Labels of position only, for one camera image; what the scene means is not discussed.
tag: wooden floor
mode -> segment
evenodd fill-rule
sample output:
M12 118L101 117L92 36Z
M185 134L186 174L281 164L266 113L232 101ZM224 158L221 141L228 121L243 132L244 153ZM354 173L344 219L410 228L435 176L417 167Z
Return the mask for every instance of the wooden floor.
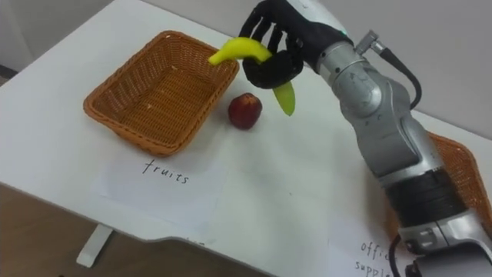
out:
M265 276L183 242L146 244L119 234L86 269L75 259L94 227L0 185L0 276Z

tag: table leg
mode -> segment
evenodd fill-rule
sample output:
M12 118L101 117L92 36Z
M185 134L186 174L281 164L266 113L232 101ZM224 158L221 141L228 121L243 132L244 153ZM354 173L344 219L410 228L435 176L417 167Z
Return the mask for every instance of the table leg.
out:
M77 263L88 268L92 267L112 232L113 229L98 224L89 240L85 243L84 248L78 254Z

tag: banana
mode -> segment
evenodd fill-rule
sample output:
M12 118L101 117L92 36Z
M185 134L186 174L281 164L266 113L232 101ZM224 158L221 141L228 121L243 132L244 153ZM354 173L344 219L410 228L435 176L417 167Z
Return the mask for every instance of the banana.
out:
M212 65L218 65L228 59L254 58L258 63L266 61L271 57L270 51L260 42L251 38L229 39L221 50L211 56L208 61Z
M222 48L213 54L208 62L212 65L218 65L228 59L254 58L257 63L262 63L271 57L270 51L260 42L251 38L232 38L229 39ZM290 82L287 82L278 88L274 88L274 95L278 104L286 115L294 114L295 94L294 88Z

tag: brown woven basket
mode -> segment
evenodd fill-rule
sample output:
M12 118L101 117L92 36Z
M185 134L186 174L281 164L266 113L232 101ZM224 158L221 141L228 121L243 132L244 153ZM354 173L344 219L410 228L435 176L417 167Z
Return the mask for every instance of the brown woven basket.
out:
M462 144L429 133L444 161L446 171L454 181L466 205L476 210L484 221L485 229L492 231L492 210L473 154ZM386 230L393 239L398 234L397 216L386 201Z
M156 156L194 137L239 70L208 63L217 51L180 32L157 35L84 101L84 111Z

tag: apple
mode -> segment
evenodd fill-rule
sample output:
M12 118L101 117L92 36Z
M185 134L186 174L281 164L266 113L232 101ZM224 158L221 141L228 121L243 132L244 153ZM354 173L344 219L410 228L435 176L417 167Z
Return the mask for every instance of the apple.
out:
M229 121L236 128L249 130L260 118L263 105L258 97L244 93L232 99L229 104Z

